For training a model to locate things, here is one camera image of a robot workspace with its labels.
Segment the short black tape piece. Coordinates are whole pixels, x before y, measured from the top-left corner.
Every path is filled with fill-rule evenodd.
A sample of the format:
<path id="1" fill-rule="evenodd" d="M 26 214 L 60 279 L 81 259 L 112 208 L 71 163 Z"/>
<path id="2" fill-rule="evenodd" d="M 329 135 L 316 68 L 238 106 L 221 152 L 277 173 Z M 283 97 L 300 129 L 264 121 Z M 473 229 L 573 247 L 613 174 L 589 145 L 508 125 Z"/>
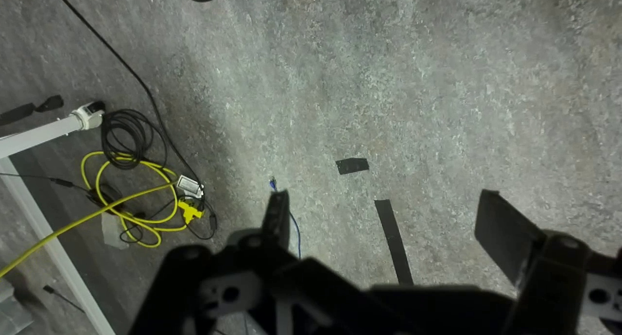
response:
<path id="1" fill-rule="evenodd" d="M 358 173 L 369 170 L 369 163 L 366 158 L 346 158 L 336 160 L 336 168 L 340 175 Z"/>

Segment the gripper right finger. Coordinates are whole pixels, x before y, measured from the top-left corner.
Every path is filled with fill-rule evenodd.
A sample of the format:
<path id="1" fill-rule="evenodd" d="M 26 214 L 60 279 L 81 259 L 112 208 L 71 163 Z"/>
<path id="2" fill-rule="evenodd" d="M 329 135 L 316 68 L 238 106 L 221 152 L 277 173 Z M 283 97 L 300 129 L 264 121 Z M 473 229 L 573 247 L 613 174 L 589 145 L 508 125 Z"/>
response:
<path id="1" fill-rule="evenodd" d="M 502 335 L 577 335 L 581 316 L 622 335 L 622 246 L 608 256 L 577 237 L 541 229 L 487 189 L 475 238 L 517 292 Z"/>

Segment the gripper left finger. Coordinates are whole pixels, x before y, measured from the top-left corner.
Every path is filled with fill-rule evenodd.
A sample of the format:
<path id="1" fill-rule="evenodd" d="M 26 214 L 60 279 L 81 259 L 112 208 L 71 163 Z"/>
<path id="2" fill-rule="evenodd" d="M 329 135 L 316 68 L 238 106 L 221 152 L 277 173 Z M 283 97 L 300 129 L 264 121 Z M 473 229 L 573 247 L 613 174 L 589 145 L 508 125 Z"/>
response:
<path id="1" fill-rule="evenodd" d="M 288 251 L 290 198 L 271 193 L 262 225 L 220 252 L 179 246 L 162 261 L 129 335 L 220 335 L 225 317 L 265 335 L 389 335 L 389 309 L 313 258 Z"/>

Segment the white metal frame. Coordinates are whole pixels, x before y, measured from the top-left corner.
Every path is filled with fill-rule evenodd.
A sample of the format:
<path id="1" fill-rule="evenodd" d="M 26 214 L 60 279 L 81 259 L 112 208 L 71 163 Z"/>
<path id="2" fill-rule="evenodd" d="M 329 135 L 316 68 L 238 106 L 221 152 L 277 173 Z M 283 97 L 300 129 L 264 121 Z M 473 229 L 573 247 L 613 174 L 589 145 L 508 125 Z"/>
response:
<path id="1" fill-rule="evenodd" d="M 0 137 L 0 171 L 17 174 L 16 168 L 9 160 L 11 155 L 76 131 L 95 129 L 102 124 L 105 110 L 104 102 L 87 103 L 72 111 L 65 118 L 23 131 L 22 133 Z M 21 178 L 5 178 L 4 182 L 20 205 L 23 213 L 25 213 L 27 222 L 29 222 L 38 238 L 48 238 L 48 241 L 44 243 L 45 250 L 49 253 L 60 274 L 68 284 L 69 289 L 81 304 L 87 319 L 89 319 L 98 335 L 116 335 L 68 253 L 58 238 L 52 236 L 52 228 L 49 222 L 44 217 L 33 195 L 25 186 L 24 181 Z"/>

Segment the long black tape strip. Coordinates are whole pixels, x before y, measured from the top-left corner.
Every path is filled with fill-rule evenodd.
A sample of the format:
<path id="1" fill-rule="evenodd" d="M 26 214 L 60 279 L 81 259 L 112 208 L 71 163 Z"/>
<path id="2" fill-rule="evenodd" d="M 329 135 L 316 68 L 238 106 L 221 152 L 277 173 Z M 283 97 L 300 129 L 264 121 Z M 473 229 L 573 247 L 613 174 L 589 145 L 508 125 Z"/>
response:
<path id="1" fill-rule="evenodd" d="M 413 286 L 413 276 L 391 200 L 375 200 L 375 207 L 390 251 L 398 284 Z"/>

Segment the grey power adapter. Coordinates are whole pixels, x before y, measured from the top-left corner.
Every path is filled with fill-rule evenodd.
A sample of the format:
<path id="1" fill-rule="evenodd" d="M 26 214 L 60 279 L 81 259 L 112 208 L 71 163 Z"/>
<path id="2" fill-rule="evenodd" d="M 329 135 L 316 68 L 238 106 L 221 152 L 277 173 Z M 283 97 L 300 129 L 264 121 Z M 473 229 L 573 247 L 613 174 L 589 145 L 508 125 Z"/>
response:
<path id="1" fill-rule="evenodd" d="M 204 186 L 193 178 L 180 175 L 175 185 L 177 189 L 180 189 L 186 196 L 203 198 Z"/>

